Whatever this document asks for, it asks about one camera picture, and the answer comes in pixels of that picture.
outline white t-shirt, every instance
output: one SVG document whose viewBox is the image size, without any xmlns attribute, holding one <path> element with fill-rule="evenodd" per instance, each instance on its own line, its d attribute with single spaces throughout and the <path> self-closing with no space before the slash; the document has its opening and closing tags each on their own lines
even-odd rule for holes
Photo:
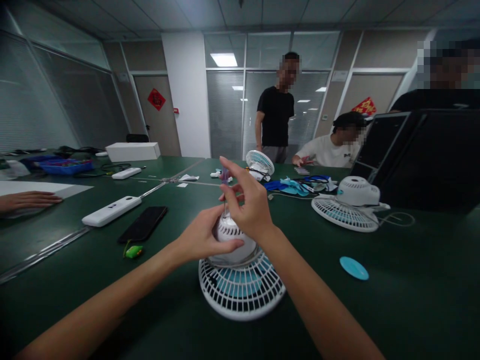
<svg viewBox="0 0 480 360">
<path fill-rule="evenodd" d="M 352 166 L 359 150 L 360 144 L 358 142 L 336 146 L 330 139 L 330 135 L 325 135 L 307 142 L 296 155 L 301 158 L 308 156 L 314 165 L 349 168 Z"/>
</svg>

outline gray pants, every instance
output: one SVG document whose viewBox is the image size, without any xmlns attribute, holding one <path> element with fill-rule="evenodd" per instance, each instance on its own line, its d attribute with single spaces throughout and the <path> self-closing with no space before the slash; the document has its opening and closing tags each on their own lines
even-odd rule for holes
<svg viewBox="0 0 480 360">
<path fill-rule="evenodd" d="M 283 164 L 287 159 L 286 146 L 263 146 L 261 152 L 267 155 L 274 163 Z"/>
</svg>

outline door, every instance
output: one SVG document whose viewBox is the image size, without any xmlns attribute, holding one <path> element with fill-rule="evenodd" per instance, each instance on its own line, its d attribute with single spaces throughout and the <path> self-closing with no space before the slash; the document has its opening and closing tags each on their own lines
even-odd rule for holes
<svg viewBox="0 0 480 360">
<path fill-rule="evenodd" d="M 158 143 L 161 155 L 182 156 L 172 95 L 170 94 L 169 77 L 163 75 L 134 76 L 133 78 L 150 141 Z M 157 110 L 148 100 L 153 89 L 156 89 L 165 99 L 160 110 Z"/>
</svg>

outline hand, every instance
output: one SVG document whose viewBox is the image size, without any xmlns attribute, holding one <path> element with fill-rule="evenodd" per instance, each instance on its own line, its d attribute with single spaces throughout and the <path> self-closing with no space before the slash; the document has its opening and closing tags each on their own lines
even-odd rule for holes
<svg viewBox="0 0 480 360">
<path fill-rule="evenodd" d="M 308 156 L 300 157 L 298 155 L 295 155 L 291 162 L 299 168 L 301 168 L 303 165 L 313 164 L 313 161 L 309 161 Z"/>
<path fill-rule="evenodd" d="M 53 192 L 27 191 L 0 196 L 0 213 L 9 213 L 18 209 L 48 208 L 61 203 L 62 198 Z"/>
<path fill-rule="evenodd" d="M 238 184 L 233 187 L 220 185 L 223 191 L 220 200 L 227 200 L 231 218 L 240 230 L 261 245 L 266 235 L 275 228 L 270 216 L 267 190 L 237 164 L 223 156 L 220 156 L 220 162 L 238 180 Z M 245 201 L 245 203 L 240 206 L 239 201 Z"/>
<path fill-rule="evenodd" d="M 180 237 L 173 242 L 181 252 L 182 262 L 231 253 L 244 245 L 241 239 L 219 242 L 214 238 L 212 229 L 223 211 L 223 205 L 200 211 Z"/>
</svg>

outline electric fan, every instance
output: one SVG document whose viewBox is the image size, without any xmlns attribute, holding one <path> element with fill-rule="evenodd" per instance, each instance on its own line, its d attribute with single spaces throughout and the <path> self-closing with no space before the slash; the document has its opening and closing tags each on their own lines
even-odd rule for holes
<svg viewBox="0 0 480 360">
<path fill-rule="evenodd" d="M 246 163 L 250 174 L 257 180 L 270 181 L 270 176 L 275 172 L 274 163 L 267 155 L 258 150 L 250 150 L 246 154 Z"/>
<path fill-rule="evenodd" d="M 263 250 L 230 214 L 220 217 L 213 235 L 220 242 L 242 239 L 245 244 L 230 254 L 200 260 L 198 277 L 206 301 L 217 313 L 235 321 L 268 314 L 286 289 Z"/>
<path fill-rule="evenodd" d="M 379 202 L 380 190 L 359 176 L 347 176 L 338 186 L 337 195 L 319 195 L 311 207 L 322 217 L 343 228 L 372 233 L 379 228 L 374 211 L 389 210 Z"/>
</svg>

